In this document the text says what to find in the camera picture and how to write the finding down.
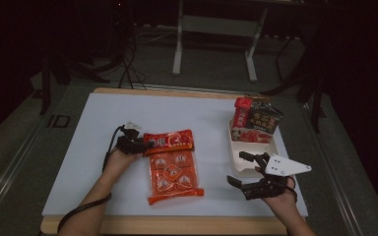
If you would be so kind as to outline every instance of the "white tray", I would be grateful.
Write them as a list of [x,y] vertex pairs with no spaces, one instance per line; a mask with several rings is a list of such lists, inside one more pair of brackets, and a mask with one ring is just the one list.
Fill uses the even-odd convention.
[[228,137],[231,148],[230,152],[232,153],[232,171],[234,175],[241,178],[263,178],[263,175],[254,169],[254,167],[259,166],[259,164],[256,161],[250,162],[240,158],[239,153],[246,151],[251,154],[263,154],[266,152],[268,155],[279,155],[275,138],[272,138],[268,144],[234,142],[231,138],[231,124],[232,120],[229,121]]

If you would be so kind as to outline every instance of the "dark background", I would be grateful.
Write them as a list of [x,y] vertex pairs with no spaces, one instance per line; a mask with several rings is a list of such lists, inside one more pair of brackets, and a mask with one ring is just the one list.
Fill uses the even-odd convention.
[[[92,63],[92,56],[112,57],[121,50],[121,45],[108,43],[110,36],[125,35],[125,40],[130,36],[128,18],[121,11],[131,9],[139,26],[176,26],[174,0],[135,0],[130,2],[130,8],[121,1],[124,9],[119,14],[118,9],[112,14],[112,2],[78,2],[0,2],[0,123],[33,93],[29,79],[41,70],[43,38],[75,60]],[[205,1],[187,9],[202,13],[202,3]],[[331,97],[378,194],[378,1],[336,4],[347,8],[324,19],[309,57],[324,71],[324,92]],[[211,9],[214,8],[209,9],[212,15],[237,19],[253,18],[257,11],[230,5],[215,12]],[[294,14],[295,11],[301,10],[271,10],[264,32],[295,33],[292,26],[310,16]]]

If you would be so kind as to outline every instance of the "gray floor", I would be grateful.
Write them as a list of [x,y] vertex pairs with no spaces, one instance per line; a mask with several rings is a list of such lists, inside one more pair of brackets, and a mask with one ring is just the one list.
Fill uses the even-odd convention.
[[[137,73],[132,72],[131,76],[138,89],[143,88],[138,80],[144,80],[149,89],[239,93],[257,93],[280,84],[274,59],[283,41],[276,38],[259,42],[254,56],[259,76],[256,84],[248,81],[244,61],[243,48],[249,45],[248,40],[185,34],[181,75],[174,77],[171,70],[175,34],[153,41],[153,37],[142,35],[137,39],[133,60]],[[284,75],[295,66],[302,51],[299,41],[286,50],[281,58]],[[98,87],[117,87],[122,72],[123,68],[118,68],[101,73],[112,80],[110,84],[96,84],[72,72],[70,85],[53,83],[52,104],[45,115],[38,115],[40,100],[28,98],[0,126],[0,235],[39,232],[42,208],[89,93]],[[39,88],[40,74],[31,79]],[[326,118],[320,119],[321,134],[317,135],[309,124],[306,104],[294,99],[296,91],[297,88],[284,91],[275,97],[274,103],[285,114],[281,131],[289,156],[313,166],[306,177],[297,176],[303,186],[309,224],[318,235],[378,235],[378,199],[329,97],[323,97]],[[47,127],[51,115],[69,116],[69,126]]]

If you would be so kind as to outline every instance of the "orange plastic package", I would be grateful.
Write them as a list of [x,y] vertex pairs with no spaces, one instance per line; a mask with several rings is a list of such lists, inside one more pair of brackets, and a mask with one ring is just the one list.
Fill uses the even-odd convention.
[[152,181],[149,205],[175,197],[204,196],[204,190],[198,187],[191,130],[144,134],[144,142],[155,143],[145,153],[150,159]]

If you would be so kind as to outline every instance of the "black strap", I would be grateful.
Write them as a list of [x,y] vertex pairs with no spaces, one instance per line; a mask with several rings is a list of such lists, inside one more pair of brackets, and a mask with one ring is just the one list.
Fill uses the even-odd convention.
[[88,204],[85,204],[85,205],[82,205],[82,206],[78,206],[72,210],[70,210],[70,212],[68,212],[66,215],[64,215],[64,217],[60,220],[59,224],[58,224],[58,227],[57,227],[57,233],[60,232],[61,228],[63,227],[63,225],[66,223],[66,221],[72,217],[73,215],[81,212],[81,211],[84,211],[85,209],[88,209],[88,208],[91,208],[91,207],[96,207],[96,206],[99,206],[103,203],[106,203],[108,202],[110,199],[112,199],[112,193],[109,193],[108,196],[106,196],[105,198],[103,199],[100,199],[100,200],[96,200],[94,202],[91,202],[91,203],[88,203]]

